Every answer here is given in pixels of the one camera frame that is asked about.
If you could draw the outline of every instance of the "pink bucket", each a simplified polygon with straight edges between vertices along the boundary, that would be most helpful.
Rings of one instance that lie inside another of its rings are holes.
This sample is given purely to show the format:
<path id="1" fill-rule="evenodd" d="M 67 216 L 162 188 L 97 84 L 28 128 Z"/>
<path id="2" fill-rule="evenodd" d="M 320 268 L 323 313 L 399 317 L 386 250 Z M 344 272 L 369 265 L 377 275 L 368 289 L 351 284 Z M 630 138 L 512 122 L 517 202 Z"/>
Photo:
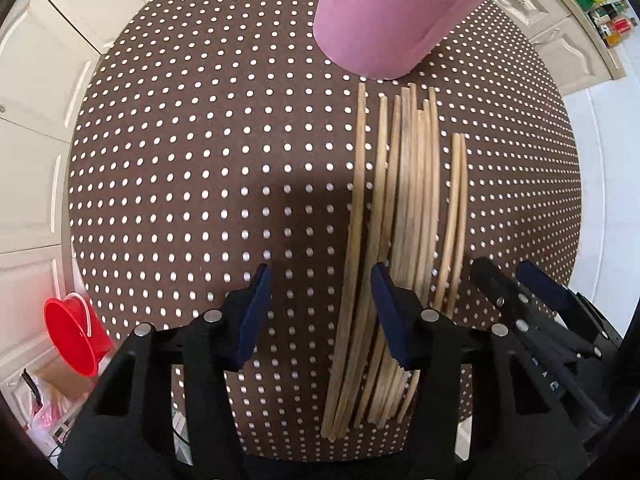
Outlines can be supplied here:
<path id="1" fill-rule="evenodd" d="M 409 72 L 483 0 L 319 0 L 318 46 L 335 64 L 372 79 Z"/>

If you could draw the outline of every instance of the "floor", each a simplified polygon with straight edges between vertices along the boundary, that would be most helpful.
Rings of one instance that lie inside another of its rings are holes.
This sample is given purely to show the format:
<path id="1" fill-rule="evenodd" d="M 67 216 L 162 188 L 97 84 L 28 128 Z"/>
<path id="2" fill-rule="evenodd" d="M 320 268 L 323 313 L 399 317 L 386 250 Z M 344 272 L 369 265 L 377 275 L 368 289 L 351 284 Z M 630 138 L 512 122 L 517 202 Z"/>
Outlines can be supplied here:
<path id="1" fill-rule="evenodd" d="M 640 32 L 616 50 L 627 77 L 568 95 L 564 103 L 582 180 L 582 225 L 570 287 L 623 334 L 640 297 Z"/>

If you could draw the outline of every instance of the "bundle of wooden sticks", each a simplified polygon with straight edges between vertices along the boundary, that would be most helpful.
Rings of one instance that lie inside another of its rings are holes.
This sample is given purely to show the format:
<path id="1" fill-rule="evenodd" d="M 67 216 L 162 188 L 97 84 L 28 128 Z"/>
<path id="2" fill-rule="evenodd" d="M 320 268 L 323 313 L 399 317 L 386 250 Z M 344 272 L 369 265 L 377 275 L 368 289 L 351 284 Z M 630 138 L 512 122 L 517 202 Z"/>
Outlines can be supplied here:
<path id="1" fill-rule="evenodd" d="M 372 207 L 366 252 L 361 262 L 366 89 L 364 83 L 358 87 L 349 238 L 321 427 L 322 436 L 331 440 L 344 437 L 350 423 L 354 428 L 359 427 L 365 416 L 379 428 L 394 416 L 402 421 L 418 384 L 419 372 L 410 375 L 402 370 L 386 348 L 370 293 L 371 267 L 388 260 L 396 285 L 413 290 L 424 307 L 438 311 L 442 311 L 447 295 L 444 312 L 449 317 L 453 313 L 465 248 L 466 145 L 464 136 L 452 134 L 446 230 L 436 285 L 432 286 L 440 207 L 441 147 L 433 88 L 428 89 L 428 97 L 418 105 L 416 85 L 402 88 L 401 96 L 394 99 L 389 136 L 387 98 L 380 96 Z"/>

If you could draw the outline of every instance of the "bucket handle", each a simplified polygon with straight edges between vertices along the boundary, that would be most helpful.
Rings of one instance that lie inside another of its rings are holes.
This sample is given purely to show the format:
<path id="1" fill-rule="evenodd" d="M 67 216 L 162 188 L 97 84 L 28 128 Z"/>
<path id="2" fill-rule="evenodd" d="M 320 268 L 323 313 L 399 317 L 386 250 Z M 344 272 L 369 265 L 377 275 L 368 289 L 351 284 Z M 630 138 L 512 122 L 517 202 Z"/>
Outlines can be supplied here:
<path id="1" fill-rule="evenodd" d="M 91 337 L 91 314 L 89 311 L 89 305 L 87 305 L 86 300 L 77 292 L 68 293 L 65 300 L 68 300 L 69 298 L 76 298 L 76 300 L 79 300 L 80 303 L 82 303 L 82 306 L 84 306 L 84 314 L 86 316 L 86 336 Z"/>

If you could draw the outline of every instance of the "metal screw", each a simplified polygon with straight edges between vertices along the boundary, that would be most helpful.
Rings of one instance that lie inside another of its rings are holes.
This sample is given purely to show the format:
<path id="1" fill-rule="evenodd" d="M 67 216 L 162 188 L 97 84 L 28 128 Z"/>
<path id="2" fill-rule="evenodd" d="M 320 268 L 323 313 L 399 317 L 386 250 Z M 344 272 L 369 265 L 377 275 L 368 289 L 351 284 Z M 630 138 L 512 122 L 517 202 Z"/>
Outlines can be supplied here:
<path id="1" fill-rule="evenodd" d="M 496 323 L 491 327 L 491 332 L 498 337 L 504 337 L 509 333 L 509 329 L 505 327 L 502 323 Z"/>
<path id="2" fill-rule="evenodd" d="M 436 310 L 433 310 L 432 308 L 425 308 L 420 313 L 420 318 L 422 318 L 423 321 L 433 323 L 440 319 L 440 314 L 438 314 L 438 312 Z"/>
<path id="3" fill-rule="evenodd" d="M 526 321 L 524 321 L 524 319 L 519 319 L 516 321 L 516 328 L 521 332 L 526 332 L 527 330 L 529 330 L 529 325 Z"/>
<path id="4" fill-rule="evenodd" d="M 152 328 L 153 326 L 151 325 L 151 323 L 143 323 L 135 327 L 135 329 L 133 330 L 133 333 L 137 336 L 142 337 L 147 335 L 149 332 L 151 332 Z"/>
<path id="5" fill-rule="evenodd" d="M 207 323 L 216 323 L 222 319 L 222 312 L 218 309 L 212 308 L 211 310 L 207 310 L 204 315 L 204 321 Z"/>

